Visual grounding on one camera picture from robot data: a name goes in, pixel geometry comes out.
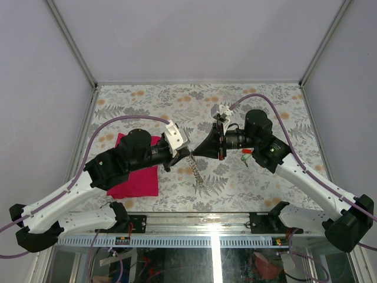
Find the green tag key set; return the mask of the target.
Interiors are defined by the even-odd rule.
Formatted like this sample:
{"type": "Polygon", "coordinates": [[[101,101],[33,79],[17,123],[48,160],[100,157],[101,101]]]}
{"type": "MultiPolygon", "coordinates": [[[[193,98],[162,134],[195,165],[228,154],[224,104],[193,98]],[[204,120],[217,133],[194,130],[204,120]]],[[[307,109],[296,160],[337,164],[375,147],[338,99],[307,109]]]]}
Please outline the green tag key set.
{"type": "Polygon", "coordinates": [[[242,156],[241,159],[240,159],[246,167],[249,166],[249,165],[247,164],[247,160],[248,160],[248,158],[249,158],[249,156],[242,156]]]}

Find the aluminium frame posts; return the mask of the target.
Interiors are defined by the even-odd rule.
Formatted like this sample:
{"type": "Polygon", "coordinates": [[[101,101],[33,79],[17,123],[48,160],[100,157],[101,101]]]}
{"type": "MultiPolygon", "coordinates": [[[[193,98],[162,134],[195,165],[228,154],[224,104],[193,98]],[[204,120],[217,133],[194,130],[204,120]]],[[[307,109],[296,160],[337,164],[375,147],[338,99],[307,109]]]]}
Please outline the aluminium frame posts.
{"type": "Polygon", "coordinates": [[[91,86],[299,81],[345,1],[45,1],[91,86]]]}

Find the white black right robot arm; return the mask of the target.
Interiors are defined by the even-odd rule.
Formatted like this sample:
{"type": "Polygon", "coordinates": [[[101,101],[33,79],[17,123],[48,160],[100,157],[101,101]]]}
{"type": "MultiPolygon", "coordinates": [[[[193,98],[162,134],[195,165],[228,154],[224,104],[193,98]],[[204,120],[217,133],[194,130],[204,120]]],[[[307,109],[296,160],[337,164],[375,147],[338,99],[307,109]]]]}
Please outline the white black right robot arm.
{"type": "Polygon", "coordinates": [[[243,129],[227,130],[230,111],[214,113],[209,135],[194,150],[194,156],[224,160],[228,150],[251,149],[255,162],[304,192],[321,208],[321,212],[282,204],[269,217],[274,232],[299,228],[324,235],[336,248],[351,252],[373,225],[374,202],[367,195],[355,196],[330,182],[310,167],[293,149],[272,133],[272,121],[262,110],[250,110],[243,129]]]}

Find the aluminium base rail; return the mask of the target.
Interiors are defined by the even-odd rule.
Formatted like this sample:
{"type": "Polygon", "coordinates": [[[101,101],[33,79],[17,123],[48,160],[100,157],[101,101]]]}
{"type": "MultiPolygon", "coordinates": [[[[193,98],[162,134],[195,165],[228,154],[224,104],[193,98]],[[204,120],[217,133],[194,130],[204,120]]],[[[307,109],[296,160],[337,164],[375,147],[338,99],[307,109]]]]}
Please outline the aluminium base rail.
{"type": "Polygon", "coordinates": [[[133,234],[210,232],[256,235],[286,234],[298,228],[300,233],[324,234],[324,214],[307,209],[288,209],[280,214],[252,213],[149,213],[129,214],[127,226],[133,234]]]}

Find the floral tablecloth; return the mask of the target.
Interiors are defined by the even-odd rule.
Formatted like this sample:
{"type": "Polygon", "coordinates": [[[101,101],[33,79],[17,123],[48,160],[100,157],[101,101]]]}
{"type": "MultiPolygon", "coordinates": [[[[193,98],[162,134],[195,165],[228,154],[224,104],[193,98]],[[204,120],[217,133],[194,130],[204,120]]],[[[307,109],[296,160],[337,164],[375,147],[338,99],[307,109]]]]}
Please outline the floral tablecloth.
{"type": "MultiPolygon", "coordinates": [[[[91,108],[88,135],[115,117],[127,119],[100,129],[90,157],[112,148],[119,134],[132,129],[153,136],[163,131],[163,121],[172,120],[184,129],[195,149],[208,135],[216,103],[238,102],[232,122],[242,126],[246,112],[265,111],[276,137],[290,140],[298,155],[315,171],[326,174],[303,94],[297,84],[160,84],[101,85],[91,108]]],[[[129,212],[248,212],[268,211],[280,201],[306,209],[318,205],[287,180],[261,168],[252,158],[246,167],[242,152],[231,150],[223,161],[196,157],[204,180],[198,186],[186,159],[170,172],[158,168],[158,196],[124,198],[129,212]]]]}

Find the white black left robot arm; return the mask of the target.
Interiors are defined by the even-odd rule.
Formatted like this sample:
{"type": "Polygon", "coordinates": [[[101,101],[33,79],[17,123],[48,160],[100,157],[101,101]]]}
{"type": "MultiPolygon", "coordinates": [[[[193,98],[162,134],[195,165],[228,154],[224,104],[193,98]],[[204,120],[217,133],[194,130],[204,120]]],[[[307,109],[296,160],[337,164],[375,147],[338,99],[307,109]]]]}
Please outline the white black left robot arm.
{"type": "Polygon", "coordinates": [[[158,165],[169,171],[190,154],[188,144],[183,129],[165,130],[157,144],[152,144],[152,136],[145,130],[130,131],[115,147],[86,163],[79,177],[32,205],[10,207],[12,220],[20,226],[15,234],[18,245],[36,253],[80,232],[128,232],[130,217],[120,202],[87,212],[73,210],[87,199],[102,196],[126,182],[132,172],[158,165]]]}

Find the pink folded cloth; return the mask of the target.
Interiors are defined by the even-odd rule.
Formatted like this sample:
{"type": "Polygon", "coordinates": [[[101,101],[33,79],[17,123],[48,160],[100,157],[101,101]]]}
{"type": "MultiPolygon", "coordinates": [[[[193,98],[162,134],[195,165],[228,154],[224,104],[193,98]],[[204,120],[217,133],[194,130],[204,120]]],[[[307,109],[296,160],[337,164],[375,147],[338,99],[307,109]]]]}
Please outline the pink folded cloth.
{"type": "Polygon", "coordinates": [[[107,192],[114,199],[155,197],[158,196],[158,168],[149,167],[131,172],[126,182],[107,192]]]}

